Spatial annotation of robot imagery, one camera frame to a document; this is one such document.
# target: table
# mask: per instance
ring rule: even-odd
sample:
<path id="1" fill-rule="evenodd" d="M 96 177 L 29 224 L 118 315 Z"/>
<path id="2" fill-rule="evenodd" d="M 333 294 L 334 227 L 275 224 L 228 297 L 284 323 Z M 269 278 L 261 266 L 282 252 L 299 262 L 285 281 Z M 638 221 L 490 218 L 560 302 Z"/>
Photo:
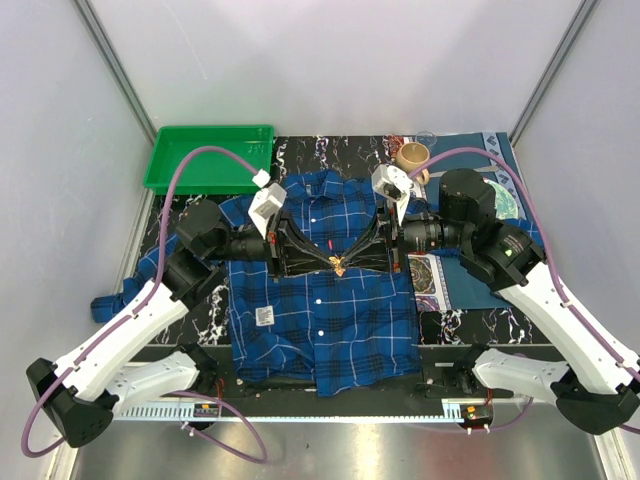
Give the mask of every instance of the table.
<path id="1" fill-rule="evenodd" d="M 497 405 L 498 422 L 513 418 Z M 397 478 L 575 479 L 605 478 L 593 437 L 574 428 L 550 405 L 536 405 L 517 427 L 491 435 L 441 434 L 440 428 L 304 423 L 259 424 L 272 462 L 253 465 L 157 422 L 115 422 L 80 449 L 70 480 L 371 480 Z M 209 433 L 259 454 L 242 425 Z"/>
<path id="2" fill-rule="evenodd" d="M 475 134 L 482 141 L 491 137 Z M 387 136 L 278 137 L 272 162 L 272 178 L 282 180 L 287 173 L 304 173 L 331 168 L 343 176 L 367 177 L 380 163 L 389 163 Z M 185 209 L 203 196 L 179 196 L 174 200 L 171 225 Z M 228 197 L 211 196 L 221 203 Z M 163 196 L 154 199 L 140 252 L 144 254 L 158 241 L 158 226 Z M 152 343 L 173 345 L 197 342 L 201 345 L 229 345 L 228 293 L 226 283 L 219 285 L 205 302 L 182 320 L 161 332 Z M 451 310 L 446 313 L 421 312 L 423 345 L 548 344 L 535 325 L 514 308 Z"/>

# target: cable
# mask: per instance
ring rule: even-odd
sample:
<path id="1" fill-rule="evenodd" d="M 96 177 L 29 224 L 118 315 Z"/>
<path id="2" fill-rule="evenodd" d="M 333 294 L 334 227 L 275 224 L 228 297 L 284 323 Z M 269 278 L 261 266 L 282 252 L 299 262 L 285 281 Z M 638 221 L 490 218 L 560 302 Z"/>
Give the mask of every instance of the cable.
<path id="1" fill-rule="evenodd" d="M 625 432 L 635 433 L 636 435 L 640 435 L 640 428 L 632 427 L 630 425 L 620 425 L 620 428 Z"/>
<path id="2" fill-rule="evenodd" d="M 498 425 L 497 427 L 492 427 L 491 431 L 492 432 L 500 432 L 502 430 L 506 430 L 507 428 L 511 428 L 511 427 L 517 425 L 518 423 L 522 422 L 522 419 L 525 417 L 525 415 L 527 414 L 527 412 L 531 408 L 532 404 L 533 404 L 533 397 L 529 397 L 529 401 L 525 404 L 524 408 L 516 416 L 516 418 L 514 418 L 513 420 L 508 421 L 504 425 Z"/>
<path id="3" fill-rule="evenodd" d="M 165 264 L 165 256 L 166 256 L 165 249 L 166 249 L 166 243 L 167 243 L 167 229 L 169 226 L 169 215 L 171 213 L 171 203 L 173 201 L 173 196 L 175 194 L 178 181 L 180 180 L 180 177 L 182 176 L 184 169 L 191 162 L 191 160 L 193 160 L 195 157 L 197 157 L 201 153 L 206 153 L 206 152 L 222 153 L 223 155 L 226 155 L 227 157 L 232 158 L 233 160 L 238 162 L 240 165 L 245 167 L 253 175 L 256 175 L 258 173 L 258 171 L 249 163 L 247 163 L 247 161 L 244 158 L 222 147 L 215 147 L 215 146 L 199 147 L 189 152 L 187 156 L 182 159 L 182 161 L 178 165 L 178 168 L 176 168 L 176 171 L 173 173 L 173 177 L 171 178 L 171 183 L 169 183 L 169 189 L 167 190 L 167 195 L 164 199 L 164 205 L 162 207 L 162 215 L 161 215 L 161 221 L 160 221 L 160 238 L 159 238 L 159 245 L 158 245 L 158 249 L 159 249 L 158 271 L 156 272 L 156 278 L 154 280 L 153 287 L 149 292 L 149 294 L 142 300 L 142 302 L 140 302 L 140 304 L 137 307 L 135 307 L 132 310 L 132 313 L 134 315 L 137 315 L 138 313 L 140 313 L 140 310 L 142 310 L 149 303 L 149 301 L 151 300 L 151 298 L 153 298 L 158 288 L 160 288 L 160 283 L 162 283 L 162 275 L 164 274 L 164 264 Z M 124 317 L 120 318 L 117 322 L 115 322 L 113 325 L 110 325 L 108 328 L 102 331 L 100 335 L 98 335 L 98 337 L 93 342 L 91 342 L 85 349 L 83 349 L 82 353 L 78 356 L 78 358 L 74 360 L 73 363 L 75 364 L 75 366 L 78 367 L 79 364 L 83 362 L 87 358 L 87 356 L 93 350 L 95 350 L 95 348 L 98 345 L 100 345 L 100 343 L 104 341 L 105 338 L 111 335 L 115 330 L 120 328 L 131 318 L 132 318 L 131 315 L 125 315 Z M 64 442 L 64 438 L 58 439 L 53 444 L 39 451 L 33 451 L 29 448 L 29 436 L 31 434 L 31 429 L 33 428 L 33 423 L 35 422 L 36 416 L 40 412 L 40 409 L 43 407 L 43 405 L 47 402 L 47 400 L 49 400 L 49 398 L 51 397 L 53 392 L 56 390 L 56 388 L 62 385 L 62 382 L 64 382 L 64 380 L 71 374 L 72 371 L 73 371 L 72 367 L 69 367 L 67 370 L 65 370 L 62 373 L 62 375 L 60 375 L 49 386 L 49 388 L 47 388 L 47 390 L 44 392 L 44 394 L 40 397 L 38 402 L 36 402 L 35 406 L 31 410 L 31 413 L 29 414 L 29 417 L 27 418 L 24 429 L 22 431 L 22 437 L 20 440 L 22 453 L 25 456 L 29 458 L 41 457 L 51 452 L 52 450 L 56 449 Z"/>
<path id="4" fill-rule="evenodd" d="M 441 153 L 440 155 L 436 155 L 435 157 L 426 161 L 425 163 L 420 165 L 418 168 L 413 170 L 411 173 L 409 173 L 409 178 L 416 177 L 417 175 L 420 174 L 420 172 L 422 172 L 422 170 L 429 168 L 431 165 L 438 163 L 439 161 L 444 160 L 445 158 L 449 158 L 454 155 L 459 155 L 461 153 L 477 153 L 479 155 L 483 155 L 487 158 L 490 158 L 491 160 L 496 162 L 498 165 L 500 165 L 500 167 L 502 167 L 511 176 L 514 183 L 518 187 L 518 190 L 522 194 L 525 203 L 531 210 L 531 216 L 533 217 L 534 222 L 538 226 L 538 231 L 540 232 L 540 238 L 542 239 L 542 245 L 547 254 L 547 262 L 549 265 L 549 272 L 551 273 L 551 281 L 553 282 L 553 286 L 555 287 L 556 292 L 558 293 L 558 296 L 560 297 L 563 303 L 570 302 L 569 297 L 564 292 L 562 284 L 560 283 L 560 277 L 558 276 L 558 269 L 556 267 L 553 254 L 551 252 L 551 242 L 549 241 L 549 238 L 547 237 L 546 232 L 542 228 L 542 223 L 540 222 L 538 213 L 536 212 L 536 209 L 533 206 L 533 200 L 529 196 L 529 192 L 525 188 L 524 184 L 522 183 L 518 175 L 511 169 L 509 165 L 507 165 L 507 163 L 502 158 L 490 152 L 487 152 L 486 150 L 483 150 L 481 148 L 476 148 L 476 147 L 454 148 L 447 152 Z M 619 366 L 624 365 L 624 358 L 611 345 L 609 345 L 609 342 L 607 342 L 607 340 L 596 330 L 596 328 L 593 325 L 591 325 L 589 320 L 587 320 L 585 316 L 575 306 L 568 305 L 567 308 L 573 314 L 573 316 L 578 319 L 578 321 L 582 324 L 582 326 L 593 336 L 593 338 L 596 339 L 596 341 L 602 346 L 602 348 L 604 348 L 606 352 L 609 355 L 611 355 L 611 357 L 613 357 L 613 359 L 618 363 L 618 365 Z M 640 382 L 640 373 L 636 372 L 631 367 L 624 367 L 624 369 L 627 371 L 627 373 L 629 373 L 629 375 L 631 375 L 634 379 Z"/>
<path id="5" fill-rule="evenodd" d="M 487 399 L 484 402 L 485 406 L 491 404 L 491 407 L 493 408 L 492 400 L 493 400 L 493 389 L 487 388 Z"/>
<path id="6" fill-rule="evenodd" d="M 258 443 L 258 446 L 260 447 L 260 451 L 262 452 L 262 458 L 256 458 L 253 457 L 251 455 L 248 455 L 244 452 L 241 452 L 240 450 L 236 450 L 235 448 L 227 445 L 226 443 L 222 443 L 220 440 L 218 440 L 217 438 L 213 438 L 210 435 L 207 435 L 204 432 L 200 432 L 198 430 L 196 430 L 194 427 L 189 427 L 189 434 L 190 435 L 197 435 L 198 437 L 207 440 L 208 442 L 213 443 L 214 445 L 217 445 L 218 447 L 226 450 L 229 453 L 233 453 L 234 455 L 242 458 L 243 460 L 246 460 L 247 462 L 252 462 L 252 463 L 267 463 L 268 458 L 267 458 L 267 447 L 265 446 L 264 442 L 262 441 L 262 438 L 260 437 L 260 434 L 256 431 L 255 427 L 251 424 L 251 422 L 244 416 L 242 415 L 234 406 L 228 404 L 227 402 L 220 400 L 219 398 L 213 398 L 213 397 L 209 397 L 207 395 L 202 395 L 200 393 L 195 393 L 195 392 L 186 392 L 186 391 L 178 391 L 178 392 L 173 392 L 173 395 L 178 395 L 181 397 L 191 397 L 191 398 L 199 398 L 202 400 L 206 400 L 207 402 L 211 402 L 211 403 L 215 403 L 217 404 L 220 408 L 224 407 L 227 410 L 229 410 L 230 412 L 232 412 L 236 417 L 238 417 L 242 423 L 244 423 L 247 428 L 249 429 L 249 431 L 251 432 L 251 435 L 253 435 L 253 438 L 256 439 L 256 442 Z"/>

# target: blue plaid shirt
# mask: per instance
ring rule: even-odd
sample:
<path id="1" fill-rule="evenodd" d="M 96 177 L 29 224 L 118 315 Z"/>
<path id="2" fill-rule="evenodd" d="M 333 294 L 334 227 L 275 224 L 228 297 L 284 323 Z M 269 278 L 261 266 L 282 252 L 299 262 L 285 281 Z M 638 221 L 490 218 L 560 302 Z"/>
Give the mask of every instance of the blue plaid shirt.
<path id="1" fill-rule="evenodd" d="M 289 175 L 284 210 L 320 249 L 342 254 L 375 212 L 370 179 L 345 181 L 325 170 Z M 250 223 L 251 196 L 221 209 L 234 226 Z M 412 202 L 424 209 L 424 202 Z M 408 272 L 347 269 L 274 283 L 263 262 L 228 262 L 230 331 L 238 376 L 315 380 L 318 395 L 419 371 L 418 319 Z M 259 326 L 256 309 L 272 307 L 273 325 Z"/>

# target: wooden cup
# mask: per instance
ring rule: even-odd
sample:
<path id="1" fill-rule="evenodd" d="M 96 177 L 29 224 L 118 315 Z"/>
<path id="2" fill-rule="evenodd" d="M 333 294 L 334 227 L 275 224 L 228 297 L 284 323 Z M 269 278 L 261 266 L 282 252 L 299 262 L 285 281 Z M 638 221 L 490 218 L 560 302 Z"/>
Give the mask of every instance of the wooden cup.
<path id="1" fill-rule="evenodd" d="M 429 160 L 430 156 L 429 149 L 421 143 L 405 143 L 396 152 L 396 165 L 404 172 L 410 173 Z M 421 185 L 426 185 L 429 182 L 429 172 L 423 170 L 415 179 Z"/>

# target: clothing label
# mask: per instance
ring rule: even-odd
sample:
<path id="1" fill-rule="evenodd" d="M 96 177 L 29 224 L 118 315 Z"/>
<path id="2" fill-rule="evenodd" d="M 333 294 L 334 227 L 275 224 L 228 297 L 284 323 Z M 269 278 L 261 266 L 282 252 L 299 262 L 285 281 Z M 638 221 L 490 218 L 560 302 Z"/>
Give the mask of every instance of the clothing label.
<path id="1" fill-rule="evenodd" d="M 276 322 L 273 317 L 273 307 L 271 305 L 268 307 L 256 308 L 256 325 L 258 327 L 268 327 L 274 323 Z"/>

